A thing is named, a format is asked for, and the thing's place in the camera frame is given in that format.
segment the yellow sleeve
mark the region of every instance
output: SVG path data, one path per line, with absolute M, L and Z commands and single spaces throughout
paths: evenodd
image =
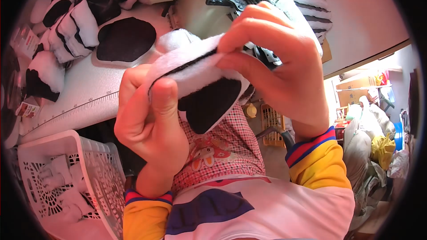
M 351 189 L 333 126 L 311 141 L 296 143 L 285 159 L 293 183 L 311 189 L 327 186 Z
M 152 199 L 129 189 L 125 201 L 124 240 L 160 240 L 164 237 L 167 218 L 172 209 L 171 192 Z

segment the plastic basket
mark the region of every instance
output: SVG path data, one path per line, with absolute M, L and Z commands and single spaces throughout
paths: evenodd
M 38 175 L 43 165 L 63 154 L 69 166 L 80 162 L 88 187 L 84 196 L 96 209 L 72 224 L 61 224 L 55 215 L 62 210 L 57 197 L 73 185 L 49 192 Z M 62 240 L 123 239 L 125 175 L 113 143 L 99 143 L 68 130 L 18 146 L 18 160 L 31 207 L 46 232 Z
M 261 105 L 261 113 L 263 131 L 270 126 L 279 126 L 284 129 L 285 119 L 283 115 L 280 115 L 277 111 L 271 108 L 270 105 Z M 263 143 L 265 146 L 285 147 L 283 137 L 278 132 L 271 132 L 264 136 Z

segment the red and blue stripe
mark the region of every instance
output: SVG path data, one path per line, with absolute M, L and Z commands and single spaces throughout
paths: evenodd
M 313 150 L 329 140 L 335 140 L 334 126 L 329 127 L 324 134 L 314 137 L 310 141 L 296 143 L 285 156 L 285 160 L 289 168 L 300 162 Z
M 162 201 L 165 203 L 168 203 L 170 205 L 172 205 L 172 192 L 167 192 L 166 194 L 158 197 L 158 198 L 149 198 L 149 197 L 144 197 L 140 194 L 138 194 L 135 190 L 133 189 L 128 189 L 126 190 L 126 194 L 125 194 L 125 202 L 126 202 L 126 206 L 132 202 L 135 201 Z

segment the cardboard box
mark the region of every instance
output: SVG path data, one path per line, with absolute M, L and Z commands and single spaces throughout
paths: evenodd
M 365 73 L 357 74 L 336 85 L 337 90 L 376 86 L 375 77 Z
M 339 105 L 341 107 L 347 106 L 348 104 L 353 105 L 359 103 L 359 98 L 361 96 L 366 96 L 369 100 L 368 89 L 361 90 L 347 90 L 341 91 L 338 93 Z

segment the person's right hand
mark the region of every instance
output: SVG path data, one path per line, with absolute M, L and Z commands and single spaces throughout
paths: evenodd
M 255 57 L 233 52 L 247 42 L 273 51 L 283 65 L 271 72 Z M 220 40 L 218 51 L 228 54 L 216 66 L 240 72 L 267 104 L 291 118 L 297 141 L 328 129 L 321 58 L 314 41 L 283 11 L 268 2 L 247 6 Z

